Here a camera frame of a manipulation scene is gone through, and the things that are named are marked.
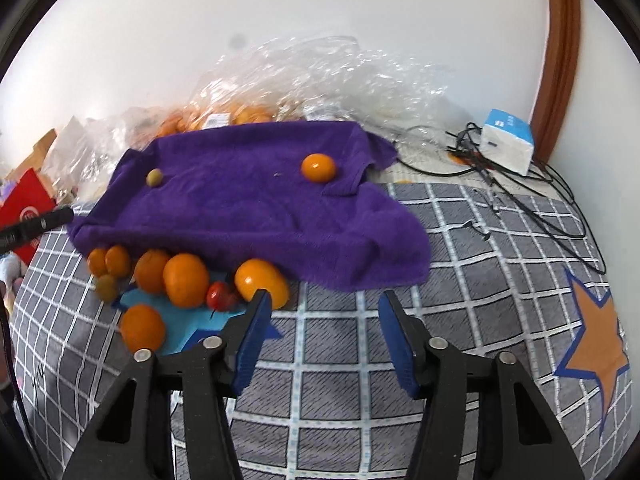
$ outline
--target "tissue box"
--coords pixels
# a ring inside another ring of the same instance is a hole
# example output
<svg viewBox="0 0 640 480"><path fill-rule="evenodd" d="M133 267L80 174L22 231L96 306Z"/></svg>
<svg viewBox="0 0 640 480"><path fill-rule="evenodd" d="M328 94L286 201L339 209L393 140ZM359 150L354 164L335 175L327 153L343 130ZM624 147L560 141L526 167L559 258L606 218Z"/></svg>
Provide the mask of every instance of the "tissue box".
<svg viewBox="0 0 640 480"><path fill-rule="evenodd" d="M501 110L491 110L480 135L480 153L486 158L526 176L533 156L529 125Z"/></svg>

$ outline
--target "red box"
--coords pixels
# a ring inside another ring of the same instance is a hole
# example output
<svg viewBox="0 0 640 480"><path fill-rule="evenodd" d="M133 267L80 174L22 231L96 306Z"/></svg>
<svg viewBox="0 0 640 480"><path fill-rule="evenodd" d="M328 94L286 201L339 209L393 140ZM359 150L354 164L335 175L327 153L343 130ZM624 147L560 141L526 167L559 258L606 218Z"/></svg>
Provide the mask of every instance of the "red box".
<svg viewBox="0 0 640 480"><path fill-rule="evenodd" d="M4 201L4 205L0 207L0 228L40 216L51 211L55 206L56 203L40 183L36 172L31 168L24 173L20 182ZM14 249L14 252L20 256L25 264L29 265L39 243L40 238L37 238L29 244Z"/></svg>

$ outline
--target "metal bolt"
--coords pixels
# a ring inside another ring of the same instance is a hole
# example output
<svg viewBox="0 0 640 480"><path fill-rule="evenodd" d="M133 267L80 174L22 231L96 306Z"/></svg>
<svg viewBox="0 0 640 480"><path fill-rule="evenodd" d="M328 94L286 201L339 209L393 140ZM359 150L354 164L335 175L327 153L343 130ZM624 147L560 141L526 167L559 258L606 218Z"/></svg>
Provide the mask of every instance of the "metal bolt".
<svg viewBox="0 0 640 480"><path fill-rule="evenodd" d="M151 350L148 348L141 348L135 354L133 354L133 359L136 362L143 363L148 360L152 356Z"/></svg>
<svg viewBox="0 0 640 480"><path fill-rule="evenodd" d="M503 362L506 365L514 365L518 361L516 359L516 356L511 352L500 352L498 359L500 359L500 362Z"/></svg>
<svg viewBox="0 0 640 480"><path fill-rule="evenodd" d="M449 342L443 337L432 337L429 339L429 346L436 350L444 350L447 346L449 346Z"/></svg>
<svg viewBox="0 0 640 480"><path fill-rule="evenodd" d="M222 339L219 338L217 335L210 335L202 342L202 346L204 346L204 348L207 348L209 350L213 348L218 348L221 345L222 345Z"/></svg>

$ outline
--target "plaid fabric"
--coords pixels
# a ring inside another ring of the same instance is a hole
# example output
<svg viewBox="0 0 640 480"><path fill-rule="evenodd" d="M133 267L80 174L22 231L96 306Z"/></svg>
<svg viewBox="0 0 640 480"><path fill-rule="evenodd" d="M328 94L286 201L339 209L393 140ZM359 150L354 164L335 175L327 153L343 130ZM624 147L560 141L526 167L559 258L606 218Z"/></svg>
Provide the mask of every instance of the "plaid fabric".
<svg viewBox="0 0 640 480"><path fill-rule="evenodd" d="M427 283L396 289L407 312L458 348L508 349L529 369L572 443L587 478L604 478L626 450L631 378L618 378L602 435L595 381L553 375L580 327L564 269L601 298L606 279L568 257L506 198L499 216L484 192L452 184L381 188L422 222L433 249ZM562 202L522 197L561 228L578 230ZM90 206L78 208L86 213ZM462 228L471 220L479 232ZM591 240L568 240L597 263ZM59 477L87 420L130 355L119 313L101 304L66 234L43 237L12 317L17 375L38 446ZM250 387L226 414L246 479L372 479L404 476L423 403L400 390L376 310L381 290L343 294L292 284L273 313ZM470 394L460 478L471 478L478 398ZM176 478L188 478L182 399L172 397Z"/></svg>

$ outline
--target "star pattern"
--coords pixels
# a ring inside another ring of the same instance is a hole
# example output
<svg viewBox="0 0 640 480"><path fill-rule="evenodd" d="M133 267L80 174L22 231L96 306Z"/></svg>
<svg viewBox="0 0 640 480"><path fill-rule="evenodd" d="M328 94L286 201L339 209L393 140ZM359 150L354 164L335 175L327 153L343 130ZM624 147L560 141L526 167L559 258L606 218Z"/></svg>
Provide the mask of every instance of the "star pattern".
<svg viewBox="0 0 640 480"><path fill-rule="evenodd" d="M599 300L566 270L574 304L582 326L560 361L555 375L596 380L602 399L600 433L616 391L616 380L629 369L616 309L608 290Z"/></svg>

